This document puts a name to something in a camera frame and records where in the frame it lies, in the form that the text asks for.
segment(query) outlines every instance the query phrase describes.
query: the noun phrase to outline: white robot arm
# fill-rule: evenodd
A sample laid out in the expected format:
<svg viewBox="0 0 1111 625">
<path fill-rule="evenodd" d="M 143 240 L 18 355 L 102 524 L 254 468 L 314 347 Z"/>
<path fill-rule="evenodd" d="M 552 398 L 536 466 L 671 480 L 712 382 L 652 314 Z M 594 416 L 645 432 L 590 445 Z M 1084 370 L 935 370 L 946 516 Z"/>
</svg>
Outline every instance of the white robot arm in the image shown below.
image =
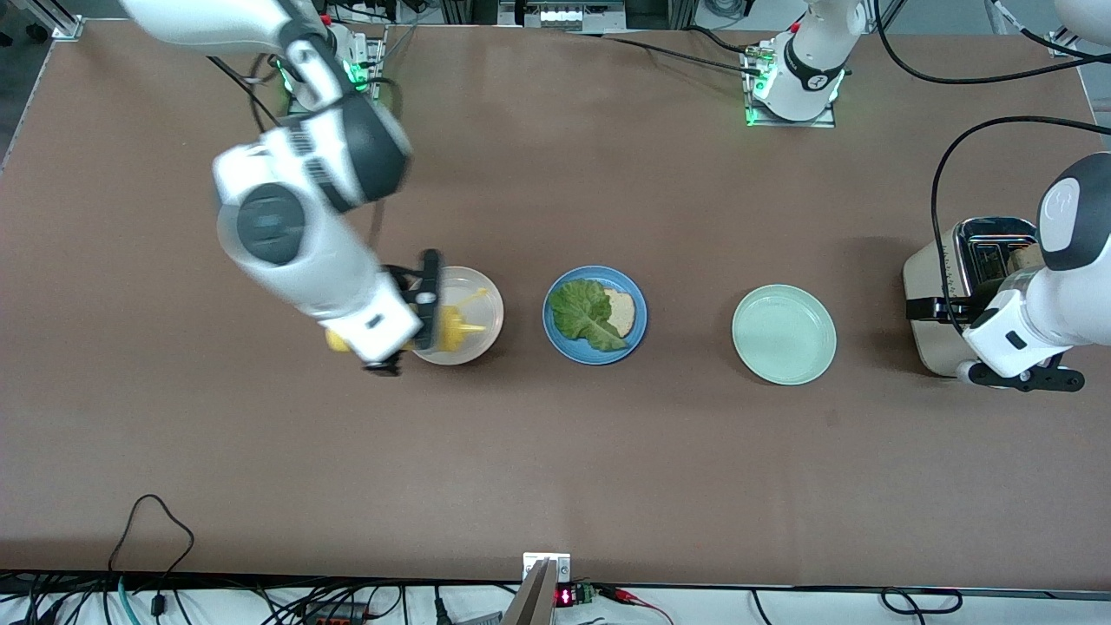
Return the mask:
<svg viewBox="0 0 1111 625">
<path fill-rule="evenodd" d="M 314 91 L 317 112 L 217 157 L 220 243 L 248 275 L 336 333 L 368 370 L 396 374 L 402 345 L 413 337 L 421 349 L 431 343 L 439 255 L 426 252 L 419 290 L 403 294 L 403 278 L 380 265 L 341 215 L 394 192 L 410 147 L 390 112 L 348 79 L 311 2 L 122 4 L 169 43 L 278 53 Z"/>
<path fill-rule="evenodd" d="M 1111 2 L 1108 0 L 1057 0 L 1061 23 L 1081 39 L 1111 46 Z"/>
<path fill-rule="evenodd" d="M 753 92 L 771 112 L 790 121 L 814 119 L 833 99 L 844 63 L 868 26 L 861 0 L 807 0 L 798 31 L 771 40 L 777 59 Z"/>
<path fill-rule="evenodd" d="M 1079 160 L 1050 185 L 1038 241 L 1045 265 L 1009 275 L 963 335 L 1004 379 L 1077 345 L 1111 345 L 1111 153 Z"/>
</svg>

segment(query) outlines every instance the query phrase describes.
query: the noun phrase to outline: metal mounting plate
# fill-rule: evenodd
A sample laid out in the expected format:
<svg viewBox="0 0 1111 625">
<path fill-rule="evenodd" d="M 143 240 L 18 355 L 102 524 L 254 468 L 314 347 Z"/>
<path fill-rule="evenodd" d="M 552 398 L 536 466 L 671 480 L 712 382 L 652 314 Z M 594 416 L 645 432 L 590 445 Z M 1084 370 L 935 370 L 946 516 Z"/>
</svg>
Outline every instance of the metal mounting plate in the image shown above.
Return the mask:
<svg viewBox="0 0 1111 625">
<path fill-rule="evenodd" d="M 529 572 L 532 571 L 532 565 L 541 560 L 556 561 L 559 565 L 560 584 L 571 582 L 571 554 L 553 554 L 548 552 L 524 552 L 524 556 L 521 558 L 521 579 L 528 577 Z"/>
<path fill-rule="evenodd" d="M 761 48 L 770 48 L 771 44 L 771 41 L 760 42 Z M 752 59 L 743 53 L 739 54 L 739 57 L 741 59 L 741 67 L 758 69 L 761 72 L 768 71 L 767 59 Z M 748 125 L 787 125 L 794 128 L 834 128 L 837 125 L 833 118 L 833 102 L 827 104 L 825 110 L 814 119 L 791 121 L 771 112 L 771 109 L 767 104 L 753 95 L 753 91 L 757 90 L 757 81 L 760 80 L 759 78 L 745 73 L 741 80 L 741 88 L 744 91 L 744 122 Z"/>
</svg>

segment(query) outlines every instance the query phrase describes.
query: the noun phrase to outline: brown table surface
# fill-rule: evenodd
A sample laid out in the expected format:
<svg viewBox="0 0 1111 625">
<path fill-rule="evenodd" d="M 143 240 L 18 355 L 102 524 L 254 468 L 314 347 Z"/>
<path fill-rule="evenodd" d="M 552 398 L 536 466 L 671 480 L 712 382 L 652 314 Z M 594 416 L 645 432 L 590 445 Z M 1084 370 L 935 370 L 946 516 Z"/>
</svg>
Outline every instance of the brown table surface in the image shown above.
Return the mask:
<svg viewBox="0 0 1111 625">
<path fill-rule="evenodd" d="M 895 44 L 948 75 L 1045 61 L 1018 38 Z M 153 492 L 197 532 L 192 571 L 512 578 L 558 550 L 611 581 L 1111 588 L 1111 350 L 1069 353 L 1080 394 L 992 392 L 928 375 L 902 320 L 943 148 L 998 114 L 1090 120 L 1074 72 L 935 87 L 865 38 L 838 128 L 801 130 L 747 128 L 735 75 L 590 37 L 422 28 L 391 63 L 416 158 L 379 252 L 488 273 L 507 321 L 472 366 L 380 380 L 218 245 L 209 163 L 256 135 L 242 92 L 128 22 L 57 46 L 0 179 L 0 567 L 101 568 Z M 1100 147 L 982 132 L 942 220 L 1032 218 Z M 588 263 L 651 309 L 610 367 L 541 325 Z M 810 385 L 733 351 L 769 282 L 837 324 Z M 121 567 L 182 546 L 154 506 L 132 538 Z"/>
</svg>

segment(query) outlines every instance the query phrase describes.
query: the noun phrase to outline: power cable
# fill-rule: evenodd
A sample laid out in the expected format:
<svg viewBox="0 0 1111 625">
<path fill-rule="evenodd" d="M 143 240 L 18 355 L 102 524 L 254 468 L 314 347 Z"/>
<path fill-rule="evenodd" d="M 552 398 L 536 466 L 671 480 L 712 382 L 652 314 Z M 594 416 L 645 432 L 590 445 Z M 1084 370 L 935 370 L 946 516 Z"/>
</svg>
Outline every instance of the power cable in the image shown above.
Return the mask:
<svg viewBox="0 0 1111 625">
<path fill-rule="evenodd" d="M 741 73 L 748 73 L 751 75 L 759 75 L 760 71 L 754 68 L 745 68 L 741 65 L 731 65 L 729 63 L 722 63 L 720 61 L 711 61 L 710 59 L 702 59 L 699 57 L 692 57 L 690 54 L 684 54 L 682 52 L 675 52 L 674 50 L 668 50 L 667 48 L 660 48 L 658 46 L 652 46 L 651 43 L 643 43 L 641 41 L 633 41 L 631 39 L 621 39 L 618 37 L 607 37 L 604 41 L 617 41 L 618 43 L 625 43 L 628 46 L 635 46 L 638 48 L 643 48 L 652 52 L 659 52 L 661 54 L 667 54 L 669 57 L 675 57 L 677 59 L 683 59 L 685 61 L 691 61 L 694 63 L 702 63 L 705 65 L 717 67 L 721 69 L 728 69 L 730 71 L 739 71 Z"/>
<path fill-rule="evenodd" d="M 268 109 L 267 105 L 262 103 L 262 100 L 260 100 L 259 97 L 254 94 L 254 89 L 251 89 L 251 85 L 248 84 L 247 81 L 243 80 L 243 77 L 241 77 L 238 73 L 236 73 L 236 71 L 233 69 L 231 69 L 231 67 L 229 67 L 228 63 L 223 62 L 223 60 L 220 59 L 220 57 L 208 57 L 208 60 L 211 61 L 212 64 L 214 64 L 216 67 L 218 67 L 220 69 L 220 71 L 222 71 L 224 74 L 227 74 L 228 78 L 230 78 L 232 80 L 232 82 L 234 82 L 236 84 L 238 84 L 239 88 L 242 89 L 243 92 L 247 93 L 247 95 L 249 98 L 251 98 L 251 100 L 260 109 L 262 109 L 262 112 L 266 113 L 266 115 L 270 119 L 271 122 L 273 122 L 274 125 L 281 125 L 281 123 L 278 123 L 278 118 L 274 117 L 274 114 L 272 112 L 270 112 L 270 109 Z"/>
<path fill-rule="evenodd" d="M 880 10 L 880 0 L 872 0 L 872 7 L 877 16 L 882 14 L 882 11 Z M 891 60 L 894 61 L 894 63 L 899 65 L 900 69 L 913 75 L 914 78 L 918 78 L 919 80 L 924 80 L 927 82 L 932 82 L 934 84 L 991 84 L 995 82 L 1007 82 L 1009 80 L 1019 80 L 1022 78 L 1042 75 L 1045 73 L 1061 71 L 1063 69 L 1071 69 L 1074 67 L 1087 65 L 1094 62 L 1111 61 L 1111 53 L 1109 53 L 1109 54 L 1099 54 L 1095 57 L 1077 59 L 1074 61 L 1067 61 L 1063 63 L 1057 63 L 1054 65 L 1043 67 L 1039 69 L 1031 69 L 1014 73 L 1004 73 L 1001 75 L 987 75 L 983 78 L 939 78 L 935 75 L 923 73 L 910 67 L 909 64 L 907 64 L 905 61 L 903 61 L 899 57 L 898 53 L 895 53 L 894 49 L 891 47 L 891 42 L 888 40 L 887 27 L 883 26 L 883 20 L 881 19 L 875 20 L 875 32 L 877 34 L 880 36 L 880 42 L 883 44 L 883 49 L 887 50 L 888 56 L 891 57 Z"/>
<path fill-rule="evenodd" d="M 768 618 L 768 614 L 763 611 L 763 605 L 760 603 L 760 594 L 754 589 L 749 592 L 752 593 L 752 602 L 757 604 L 757 612 L 760 613 L 760 619 L 764 622 L 764 625 L 771 625 L 771 619 Z"/>
<path fill-rule="evenodd" d="M 901 608 L 891 605 L 891 602 L 888 601 L 889 594 L 895 594 L 902 597 L 903 601 L 907 602 L 907 604 L 910 606 L 910 608 Z M 901 614 L 903 616 L 917 616 L 918 625 L 925 625 L 925 615 L 928 614 L 932 615 L 952 614 L 964 606 L 964 596 L 961 595 L 959 591 L 952 591 L 952 592 L 940 591 L 930 594 L 942 594 L 947 596 L 957 597 L 957 603 L 954 603 L 949 607 L 923 608 L 919 607 L 918 603 L 914 602 L 914 599 L 910 596 L 910 594 L 907 591 L 893 587 L 883 588 L 882 591 L 880 591 L 880 601 L 883 603 L 883 607 L 888 608 L 889 611 L 895 614 Z"/>
<path fill-rule="evenodd" d="M 999 11 L 999 14 L 1002 16 L 1004 20 L 1010 22 L 1011 26 L 1018 29 L 1019 33 L 1021 33 L 1027 39 L 1033 41 L 1034 43 L 1039 43 L 1041 46 L 1049 48 L 1050 50 L 1055 50 L 1058 52 L 1061 52 L 1062 54 L 1068 54 L 1070 57 L 1075 57 L 1078 59 L 1091 60 L 1093 62 L 1108 62 L 1107 60 L 1101 60 L 1098 54 L 1089 54 L 1087 52 L 1081 52 L 1080 50 L 1073 50 L 1072 48 L 1061 46 L 1055 41 L 1050 41 L 1049 39 L 1034 34 L 1033 32 L 1030 31 L 1029 28 L 1022 26 L 1019 22 L 1019 19 L 1014 17 L 1014 13 L 1009 11 L 1000 0 L 991 0 L 991 3 L 995 7 L 995 9 Z"/>
<path fill-rule="evenodd" d="M 166 597 L 162 595 L 162 585 L 166 583 L 167 577 L 169 577 L 170 574 L 173 573 L 173 569 L 177 568 L 179 564 L 181 564 L 181 561 L 186 560 L 186 556 L 188 556 L 189 553 L 193 551 L 193 545 L 197 542 L 197 536 L 193 534 L 193 531 L 190 530 L 188 525 L 182 523 L 181 520 L 179 520 L 177 516 L 173 515 L 172 512 L 170 512 L 169 506 L 166 505 L 166 502 L 162 501 L 161 497 L 154 495 L 153 493 L 148 493 L 136 500 L 134 504 L 131 505 L 131 512 L 128 513 L 128 522 L 123 526 L 123 533 L 120 534 L 120 540 L 117 541 L 116 547 L 112 548 L 111 555 L 108 556 L 109 573 L 116 572 L 116 558 L 119 557 L 120 550 L 123 548 L 123 543 L 127 542 L 128 540 L 128 534 L 131 532 L 131 524 L 134 523 L 136 513 L 139 511 L 139 506 L 142 505 L 142 503 L 147 500 L 153 500 L 162 508 L 162 512 L 166 514 L 166 517 L 169 518 L 171 523 L 180 527 L 181 531 L 186 533 L 186 536 L 189 540 L 189 542 L 186 544 L 184 551 L 182 551 L 181 555 L 179 555 L 178 558 L 173 561 L 172 564 L 170 564 L 170 566 L 166 569 L 166 572 L 162 573 L 162 575 L 158 578 L 158 582 L 156 584 L 154 601 L 151 602 L 150 612 L 151 615 L 154 617 L 156 624 L 158 624 L 161 623 L 161 616 L 166 612 Z M 118 589 L 120 593 L 120 601 L 123 603 L 124 613 L 127 614 L 128 618 L 132 621 L 132 625 L 139 625 L 134 618 L 134 613 L 131 611 L 131 604 L 128 603 L 127 595 L 123 593 L 123 577 L 119 578 Z M 181 598 L 178 596 L 177 593 L 174 593 L 174 598 L 177 599 L 178 607 L 181 609 L 182 615 L 184 615 L 186 612 L 184 606 L 182 605 Z M 106 611 L 107 611 L 107 601 L 108 599 L 106 597 L 104 599 Z"/>
<path fill-rule="evenodd" d="M 751 47 L 751 46 L 733 46 L 731 43 L 728 43 L 728 42 L 725 42 L 725 40 L 723 40 L 722 38 L 718 37 L 717 32 L 714 32 L 714 31 L 712 31 L 712 30 L 710 30 L 708 28 L 702 28 L 700 26 L 689 26 L 689 27 L 684 28 L 683 30 L 689 30 L 691 32 L 702 33 L 702 34 L 709 37 L 710 41 L 713 41 L 720 48 L 724 48 L 725 50 L 729 50 L 730 52 L 737 52 L 738 54 L 743 54 L 744 50 L 747 48 Z"/>
</svg>

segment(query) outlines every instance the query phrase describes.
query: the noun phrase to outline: black cable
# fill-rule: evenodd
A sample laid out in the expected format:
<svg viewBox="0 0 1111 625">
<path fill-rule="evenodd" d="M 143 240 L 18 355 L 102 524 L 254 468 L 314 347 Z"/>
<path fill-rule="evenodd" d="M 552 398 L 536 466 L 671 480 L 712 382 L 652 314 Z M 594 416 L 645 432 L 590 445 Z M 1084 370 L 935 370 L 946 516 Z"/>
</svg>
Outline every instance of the black cable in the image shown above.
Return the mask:
<svg viewBox="0 0 1111 625">
<path fill-rule="evenodd" d="M 961 327 L 960 323 L 957 322 L 957 316 L 953 314 L 953 303 L 949 295 L 949 275 L 945 274 L 945 253 L 944 245 L 941 242 L 941 226 L 938 224 L 938 188 L 941 183 L 941 173 L 945 170 L 945 163 L 949 162 L 949 157 L 953 154 L 953 151 L 958 145 L 961 144 L 964 139 L 968 139 L 975 132 L 983 130 L 984 128 L 991 128 L 992 125 L 999 125 L 1002 123 L 1047 123 L 1050 125 L 1064 125 L 1067 128 L 1075 128 L 1078 130 L 1087 130 L 1089 132 L 1097 132 L 1099 134 L 1111 135 L 1111 128 L 1103 125 L 1098 125 L 1095 123 L 1088 123 L 1084 121 L 1073 121 L 1071 119 L 1062 119 L 1059 117 L 1044 117 L 1037 114 L 1015 114 L 1007 117 L 997 117 L 994 119 L 989 119 L 988 121 L 978 123 L 972 128 L 969 128 L 961 133 L 960 137 L 953 140 L 945 149 L 945 153 L 941 155 L 941 161 L 938 163 L 937 171 L 933 172 L 933 184 L 930 189 L 930 220 L 933 224 L 933 243 L 938 250 L 938 266 L 941 270 L 941 295 L 945 300 L 945 316 L 949 317 L 949 323 L 957 331 L 957 334 L 964 334 L 964 329 Z"/>
<path fill-rule="evenodd" d="M 273 602 L 273 601 L 272 601 L 272 599 L 270 598 L 270 594 L 269 594 L 269 593 L 267 593 L 267 592 L 266 592 L 266 589 L 263 589 L 263 588 L 262 588 L 262 584 L 260 584 L 259 582 L 256 582 L 256 583 L 254 583 L 254 586 L 256 586 L 256 594 L 257 594 L 257 595 L 259 595 L 260 597 L 262 597 L 262 598 L 263 598 L 263 599 L 264 599 L 264 601 L 267 602 L 267 607 L 269 607 L 269 608 L 270 608 L 270 615 L 271 615 L 271 616 L 273 617 L 273 619 L 274 619 L 274 624 L 276 624 L 276 625 L 284 625 L 284 624 L 283 624 L 283 623 L 281 622 L 281 618 L 279 618 L 279 617 L 278 617 L 278 606 L 277 606 L 277 604 L 274 604 L 274 602 Z"/>
<path fill-rule="evenodd" d="M 873 9 L 875 14 L 881 14 L 880 0 L 872 0 Z M 1075 61 L 1067 61 L 1063 63 L 1058 63 L 1054 65 L 1043 67 L 1039 69 L 1031 69 L 1027 71 L 1020 71 L 1015 73 L 1004 73 L 1001 75 L 987 75 L 983 78 L 938 78 L 935 75 L 930 75 L 928 73 L 922 73 L 917 69 L 907 64 L 899 54 L 895 53 L 894 49 L 891 48 L 891 42 L 888 41 L 887 27 L 883 26 L 883 20 L 875 20 L 875 32 L 880 36 L 880 42 L 883 44 L 883 49 L 887 50 L 888 56 L 894 61 L 903 71 L 918 78 L 919 80 L 924 80 L 927 82 L 933 82 L 934 84 L 991 84 L 994 82 L 1005 82 L 1008 80 L 1018 80 L 1021 78 L 1030 78 L 1033 75 L 1042 75 L 1044 73 L 1051 73 L 1054 71 L 1061 71 L 1062 69 L 1070 69 L 1074 67 L 1087 65 L 1094 62 L 1107 62 L 1111 61 L 1111 53 L 1099 54 L 1097 57 L 1090 57 L 1084 59 L 1078 59 Z"/>
<path fill-rule="evenodd" d="M 910 606 L 910 609 L 895 607 L 891 605 L 891 602 L 888 601 L 889 594 L 895 594 L 902 597 L 903 601 L 907 602 L 907 605 Z M 957 603 L 949 607 L 923 609 L 919 607 L 917 603 L 914 603 L 914 599 L 910 596 L 909 593 L 907 593 L 901 588 L 894 588 L 894 587 L 883 588 L 882 591 L 880 591 L 880 601 L 883 603 L 883 607 L 888 608 L 889 611 L 895 614 L 901 614 L 903 616 L 917 616 L 919 625 L 925 625 L 925 615 L 928 614 L 930 615 L 952 614 L 964 606 L 964 595 L 961 595 L 960 591 L 937 591 L 937 592 L 931 592 L 929 594 L 957 597 Z"/>
<path fill-rule="evenodd" d="M 186 611 L 186 604 L 181 602 L 181 594 L 177 588 L 173 589 L 173 601 L 177 602 L 178 609 L 181 611 L 181 618 L 186 621 L 186 625 L 193 625 L 193 621 L 189 618 L 189 612 Z"/>
<path fill-rule="evenodd" d="M 102 605 L 104 607 L 104 623 L 107 625 L 112 625 L 112 615 L 108 612 L 108 593 L 111 592 L 111 576 L 104 576 L 104 594 L 101 596 Z"/>
<path fill-rule="evenodd" d="M 409 588 L 403 584 L 398 588 L 401 589 L 401 615 L 406 619 L 406 625 L 409 625 Z"/>
<path fill-rule="evenodd" d="M 660 52 L 661 54 L 668 54 L 669 57 L 675 57 L 677 59 L 683 59 L 685 61 L 691 61 L 695 63 L 702 63 L 711 67 L 717 67 L 721 69 L 728 69 L 730 71 L 739 71 L 741 73 L 749 73 L 752 75 L 759 75 L 760 71 L 753 68 L 744 68 L 741 65 L 731 65 L 729 63 L 722 63 L 719 61 L 711 61 L 710 59 L 702 59 L 699 57 L 692 57 L 690 54 L 684 54 L 682 52 L 675 52 L 674 50 L 668 50 L 667 48 L 660 48 L 652 46 L 651 43 L 642 43 L 640 41 L 633 41 L 631 39 L 620 39 L 618 37 L 607 37 L 604 41 L 617 41 L 618 43 L 627 43 L 629 46 L 635 46 L 638 48 L 643 48 L 645 50 L 651 50 L 652 52 Z"/>
<path fill-rule="evenodd" d="M 1034 43 L 1038 43 L 1040 46 L 1044 46 L 1044 47 L 1049 48 L 1050 50 L 1055 50 L 1058 52 L 1061 52 L 1062 54 L 1068 54 L 1070 57 L 1075 57 L 1078 59 L 1087 59 L 1087 60 L 1091 60 L 1093 62 L 1108 62 L 1107 60 L 1102 60 L 1101 61 L 1097 57 L 1097 54 L 1089 54 L 1087 52 L 1081 52 L 1080 50 L 1073 50 L 1072 48 L 1068 48 L 1065 46 L 1061 46 L 1057 41 L 1050 41 L 1049 39 L 1045 39 L 1043 37 L 1039 37 L 1037 34 L 1034 34 L 1033 32 L 1030 32 L 1030 29 L 1027 28 L 1027 27 L 1024 27 L 1024 26 L 1022 26 L 1021 23 L 1019 23 L 1019 20 L 1013 14 L 1011 14 L 1011 12 L 1009 10 L 1007 10 L 1007 7 L 1004 7 L 1002 2 L 1000 2 L 999 0 L 991 0 L 991 3 L 995 7 L 995 9 L 1003 17 L 1003 19 L 1005 19 L 1008 22 L 1011 23 L 1011 26 L 1013 26 L 1014 28 L 1017 28 L 1019 30 L 1019 32 L 1023 37 L 1025 37 L 1027 39 L 1033 41 Z"/>
<path fill-rule="evenodd" d="M 270 121 L 272 121 L 274 125 L 281 125 L 281 123 L 278 123 L 278 118 L 276 118 L 274 114 L 270 112 L 270 109 L 268 109 L 267 105 L 262 103 L 262 100 L 260 100 L 259 97 L 254 94 L 254 90 L 251 89 L 251 87 L 243 81 L 243 77 L 236 73 L 236 71 L 231 69 L 228 65 L 228 63 L 223 62 L 223 60 L 220 59 L 219 57 L 208 57 L 208 60 L 211 61 L 212 64 L 214 64 L 216 67 L 220 68 L 220 71 L 226 73 L 228 78 L 230 78 L 236 84 L 238 84 L 239 88 L 242 89 L 243 92 L 246 92 L 248 97 L 250 97 L 251 100 L 260 109 L 262 109 L 262 112 L 264 112 L 267 117 L 270 118 Z"/>
<path fill-rule="evenodd" d="M 329 594 L 334 593 L 337 591 L 342 591 L 344 587 L 349 587 L 349 586 L 351 586 L 351 581 L 350 579 L 342 579 L 339 583 L 332 583 L 332 584 L 329 584 L 327 586 L 319 586 L 319 587 L 314 588 L 312 592 L 310 592 L 309 594 L 307 594 L 306 596 L 303 596 L 303 597 L 301 597 L 299 599 L 292 601 L 292 602 L 286 604 L 284 606 L 281 606 L 278 609 L 278 613 L 281 614 L 281 613 L 284 612 L 284 613 L 287 613 L 287 614 L 289 614 L 291 616 L 301 617 L 301 616 L 303 616 L 304 609 L 307 609 L 307 607 L 308 607 L 308 605 L 310 603 L 313 603 L 313 602 L 327 602 L 328 598 L 326 598 L 326 597 L 328 597 Z M 270 623 L 273 619 L 274 619 L 274 615 L 268 616 L 266 619 L 262 621 L 262 623 L 260 623 L 260 625 L 267 625 L 268 623 Z"/>
<path fill-rule="evenodd" d="M 390 103 L 393 104 L 392 107 L 390 107 L 390 112 L 393 113 L 393 117 L 399 119 L 401 118 L 401 112 L 404 110 L 404 99 L 401 95 L 401 85 L 398 84 L 397 80 L 393 80 L 392 78 L 386 78 L 384 75 L 378 75 L 374 78 L 368 78 L 366 81 L 362 82 L 357 82 L 356 88 L 362 84 L 388 85 L 390 88 L 390 92 L 392 93 L 390 98 Z"/>
<path fill-rule="evenodd" d="M 1040 46 L 1044 46 L 1044 47 L 1049 48 L 1050 50 L 1057 50 L 1058 52 L 1061 52 L 1062 54 L 1068 54 L 1070 57 L 1075 57 L 1078 59 L 1091 60 L 1093 62 L 1102 62 L 1102 63 L 1111 62 L 1111 61 L 1108 61 L 1107 59 L 1101 60 L 1099 58 L 1099 54 L 1089 54 L 1088 52 L 1081 52 L 1080 50 L 1073 50 L 1072 48 L 1067 48 L 1067 47 L 1061 46 L 1060 43 L 1058 43 L 1055 41 L 1050 41 L 1049 39 L 1045 39 L 1044 37 L 1039 37 L 1037 34 L 1030 32 L 1030 29 L 1028 29 L 1025 27 L 1020 28 L 1019 29 L 1019 33 L 1022 34 L 1023 37 L 1025 37 L 1027 39 L 1033 41 L 1034 43 L 1038 43 Z"/>
<path fill-rule="evenodd" d="M 356 595 L 356 594 L 357 594 L 357 593 L 358 593 L 359 591 L 361 591 L 361 589 L 362 589 L 362 587 L 352 587 L 352 588 L 349 588 L 349 589 L 348 589 L 348 591 L 347 591 L 346 593 L 343 593 L 342 595 L 340 595 L 340 597 L 339 597 L 339 598 L 333 598 L 333 599 L 331 599 L 331 601 L 330 601 L 329 603 L 334 603 L 336 605 L 334 605 L 334 606 L 332 606 L 332 611 L 328 613 L 328 616 L 327 616 L 327 617 L 324 618 L 324 623 L 332 623 L 332 618 L 334 618 L 334 617 L 336 617 L 336 613 L 337 613 L 337 612 L 339 612 L 339 609 L 340 609 L 341 607 L 343 607 L 343 605 L 344 605 L 344 604 L 347 604 L 347 602 L 348 602 L 348 601 L 350 601 L 350 602 L 351 602 L 351 605 L 352 605 L 352 606 L 354 606 L 354 595 Z"/>
<path fill-rule="evenodd" d="M 266 58 L 266 54 L 259 54 L 259 56 L 254 57 L 254 61 L 251 63 L 251 73 L 250 73 L 250 77 L 252 79 L 258 75 L 259 69 L 261 69 L 261 67 L 262 67 L 262 59 L 264 59 L 264 58 Z M 254 82 L 251 82 L 249 84 L 249 88 L 250 88 L 252 94 L 254 93 L 254 87 L 256 87 Z M 259 133 L 261 134 L 262 132 L 266 132 L 267 129 L 266 129 L 264 125 L 262 125 L 262 118 L 259 117 L 259 104 L 257 103 L 257 100 L 258 99 L 253 98 L 253 97 L 247 99 L 248 105 L 251 108 L 251 119 L 254 120 L 254 125 L 259 129 Z"/>
<path fill-rule="evenodd" d="M 31 585 L 27 588 L 27 614 L 23 615 L 23 623 L 31 623 L 31 615 L 34 614 L 38 617 L 38 602 L 34 598 L 34 587 L 39 584 L 39 575 L 36 574 L 31 579 Z"/>
<path fill-rule="evenodd" d="M 81 615 L 81 608 L 84 607 L 84 602 L 89 601 L 89 597 L 92 596 L 92 592 L 93 588 L 89 588 L 88 591 L 84 592 L 84 595 L 81 596 L 81 601 L 77 602 L 77 606 L 73 607 L 73 613 L 70 614 L 69 617 L 66 618 L 66 621 L 62 622 L 62 625 L 71 625 L 72 623 L 77 623 L 78 616 Z"/>
<path fill-rule="evenodd" d="M 374 598 L 374 593 L 378 592 L 378 588 L 381 588 L 381 586 L 376 587 L 370 593 L 370 598 L 367 599 L 367 611 L 368 612 L 370 611 L 370 601 Z M 367 616 L 367 621 L 377 621 L 379 618 L 382 618 L 383 616 L 387 616 L 388 614 L 391 614 L 394 609 L 397 609 L 397 607 L 399 605 L 401 605 L 401 586 L 398 586 L 398 598 L 393 599 L 393 604 L 390 605 L 390 607 L 386 608 L 386 612 L 383 612 L 381 614 L 370 614 L 369 616 Z"/>
<path fill-rule="evenodd" d="M 723 40 L 722 38 L 718 37 L 718 33 L 715 33 L 714 31 L 712 31 L 712 30 L 710 30 L 708 28 L 702 28 L 702 27 L 697 26 L 697 24 L 691 24 L 691 26 L 684 28 L 683 30 L 690 30 L 692 32 L 702 33 L 702 34 L 709 37 L 710 41 L 713 41 L 719 47 L 724 48 L 725 50 L 729 50 L 730 52 L 737 52 L 738 54 L 743 54 L 744 53 L 744 49 L 751 47 L 751 44 L 750 46 L 733 46 L 731 43 L 728 43 L 725 40 Z"/>
<path fill-rule="evenodd" d="M 763 619 L 764 625 L 771 625 L 771 621 L 768 618 L 768 615 L 764 614 L 763 606 L 760 605 L 760 595 L 757 594 L 755 591 L 749 591 L 749 592 L 752 593 L 752 601 L 755 602 L 757 604 L 757 612 L 760 613 L 760 618 Z"/>
<path fill-rule="evenodd" d="M 369 12 L 369 11 L 362 11 L 362 10 L 360 10 L 360 9 L 354 9 L 354 8 L 352 8 L 352 7 L 351 7 L 351 4 L 353 4 L 353 2 L 348 2 L 347 4 L 342 4 L 342 3 L 340 3 L 340 2 L 337 2 L 337 3 L 336 3 L 336 6 L 337 6 L 337 7 L 342 7 L 342 8 L 347 9 L 347 10 L 351 11 L 352 13 L 358 13 L 358 14 L 360 14 L 360 16 L 367 16 L 367 17 L 369 17 L 369 18 L 378 18 L 378 19 L 382 19 L 382 20 L 386 20 L 386 21 L 388 21 L 388 22 L 390 22 L 390 23 L 398 23 L 397 21 L 394 21 L 394 20 L 391 20 L 391 19 L 390 19 L 390 18 L 388 18 L 387 16 L 383 16 L 383 14 L 381 14 L 381 13 L 371 13 L 371 12 Z"/>
<path fill-rule="evenodd" d="M 173 516 L 173 513 L 170 512 L 170 508 L 169 506 L 166 505 L 166 502 L 163 502 L 161 497 L 154 495 L 153 493 L 147 493 L 146 495 L 136 500 L 136 503 L 131 505 L 131 512 L 128 514 L 128 523 L 127 525 L 123 526 L 123 534 L 120 534 L 120 540 L 117 541 L 116 546 L 112 547 L 112 554 L 108 556 L 108 572 L 109 573 L 116 572 L 114 568 L 116 558 L 120 555 L 120 550 L 123 547 L 124 541 L 128 540 L 128 533 L 131 532 L 131 524 L 134 523 L 136 512 L 139 511 L 139 505 L 142 504 L 143 501 L 146 500 L 153 500 L 156 503 L 158 503 L 158 505 L 162 507 L 162 512 L 166 513 L 166 517 L 169 518 L 174 525 L 180 527 L 181 531 L 186 533 L 186 536 L 189 537 L 189 543 L 186 545 L 186 551 L 181 552 L 181 555 L 178 556 L 178 560 L 173 561 L 173 564 L 171 564 L 170 567 L 166 569 L 166 573 L 162 574 L 161 578 L 166 579 L 166 577 L 170 575 L 170 573 L 173 573 L 173 569 L 177 568 L 179 564 L 181 564 L 181 561 L 186 560 L 186 556 L 189 555 L 189 552 L 193 551 L 193 543 L 197 542 L 197 536 L 193 535 L 193 531 L 190 530 L 188 525 L 181 523 L 181 521 L 178 517 Z"/>
</svg>

